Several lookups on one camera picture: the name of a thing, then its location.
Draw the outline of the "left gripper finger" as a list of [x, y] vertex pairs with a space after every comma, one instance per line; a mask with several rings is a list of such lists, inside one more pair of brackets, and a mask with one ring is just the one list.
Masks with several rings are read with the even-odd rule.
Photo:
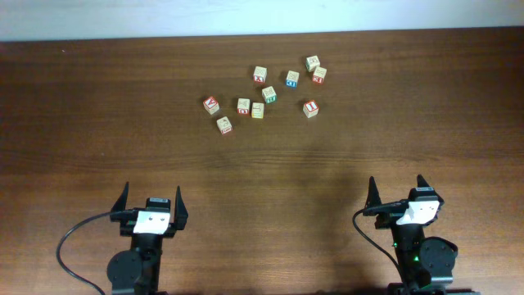
[[174, 206], [174, 227], [176, 230], [184, 230], [189, 217], [187, 208], [184, 204], [181, 188], [178, 186], [175, 194], [175, 206]]
[[124, 185], [124, 189], [120, 196], [115, 201], [113, 207], [111, 208], [111, 212], [117, 212], [117, 211], [124, 211], [126, 208], [126, 203], [128, 199], [129, 194], [129, 182], [126, 182]]

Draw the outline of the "red edged picture block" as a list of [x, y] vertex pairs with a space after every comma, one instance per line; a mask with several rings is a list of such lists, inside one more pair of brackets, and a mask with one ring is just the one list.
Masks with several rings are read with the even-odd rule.
[[216, 121], [221, 134], [226, 134], [233, 130], [233, 126], [227, 116], [224, 116]]

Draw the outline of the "red letter I block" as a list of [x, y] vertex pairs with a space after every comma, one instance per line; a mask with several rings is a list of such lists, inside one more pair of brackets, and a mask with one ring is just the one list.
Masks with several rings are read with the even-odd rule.
[[315, 100], [308, 101], [303, 106], [303, 112], [307, 118], [311, 118], [318, 114], [319, 107], [318, 103]]

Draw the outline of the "red letter U block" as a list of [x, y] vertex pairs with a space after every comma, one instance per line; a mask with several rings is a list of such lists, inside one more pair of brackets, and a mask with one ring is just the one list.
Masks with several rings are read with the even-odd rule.
[[249, 115], [251, 109], [251, 100], [249, 98], [239, 98], [237, 100], [237, 113]]

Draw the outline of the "yellow edged wooden block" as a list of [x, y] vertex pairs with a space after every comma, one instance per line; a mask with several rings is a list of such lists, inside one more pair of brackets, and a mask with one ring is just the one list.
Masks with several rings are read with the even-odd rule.
[[256, 119], [264, 118], [264, 104], [260, 102], [253, 102], [251, 106], [251, 117]]

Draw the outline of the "green edged wooden block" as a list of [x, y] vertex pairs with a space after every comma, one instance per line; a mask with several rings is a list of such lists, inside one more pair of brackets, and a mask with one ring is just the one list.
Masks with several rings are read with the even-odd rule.
[[271, 102], [275, 102], [276, 99], [277, 99], [277, 94], [273, 88], [273, 86], [269, 86], [269, 87], [266, 87], [266, 88], [263, 88], [261, 90], [262, 92], [262, 96], [263, 96], [263, 99], [264, 101], [269, 104]]

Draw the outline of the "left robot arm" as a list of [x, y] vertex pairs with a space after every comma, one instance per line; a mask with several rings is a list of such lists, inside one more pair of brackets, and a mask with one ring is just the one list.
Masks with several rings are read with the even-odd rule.
[[130, 237], [128, 250], [109, 261], [106, 274], [113, 294], [156, 295], [159, 290], [162, 244], [185, 229], [188, 212], [177, 189], [175, 199], [149, 197], [144, 208], [127, 209], [129, 186], [111, 208], [110, 220], [120, 224], [120, 236]]

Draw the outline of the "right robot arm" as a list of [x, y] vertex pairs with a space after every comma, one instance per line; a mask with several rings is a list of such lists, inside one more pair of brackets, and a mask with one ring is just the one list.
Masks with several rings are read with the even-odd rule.
[[364, 216], [376, 218], [376, 229], [389, 229], [395, 267], [401, 281], [387, 286], [389, 294], [445, 294], [454, 280], [458, 247], [443, 238], [427, 237], [424, 229], [437, 220], [443, 198], [421, 176], [406, 199], [383, 203], [373, 177], [368, 182]]

